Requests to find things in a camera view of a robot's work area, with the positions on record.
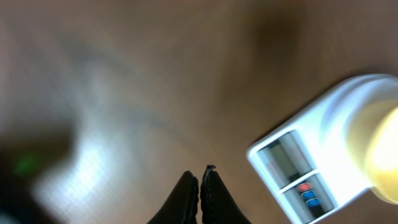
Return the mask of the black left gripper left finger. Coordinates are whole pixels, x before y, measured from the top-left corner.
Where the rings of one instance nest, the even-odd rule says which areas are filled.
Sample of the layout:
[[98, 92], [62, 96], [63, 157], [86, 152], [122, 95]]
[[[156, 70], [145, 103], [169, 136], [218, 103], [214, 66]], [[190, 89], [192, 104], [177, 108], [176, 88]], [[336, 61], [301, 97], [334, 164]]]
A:
[[198, 179], [185, 171], [148, 224], [197, 224], [198, 193]]

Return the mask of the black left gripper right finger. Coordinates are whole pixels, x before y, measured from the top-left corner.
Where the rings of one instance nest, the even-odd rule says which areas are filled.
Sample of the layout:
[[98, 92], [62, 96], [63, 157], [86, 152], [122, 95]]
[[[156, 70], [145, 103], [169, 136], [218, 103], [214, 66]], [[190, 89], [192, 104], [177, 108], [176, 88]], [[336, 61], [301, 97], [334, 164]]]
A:
[[214, 165], [207, 165], [200, 186], [203, 224], [251, 224], [236, 205]]

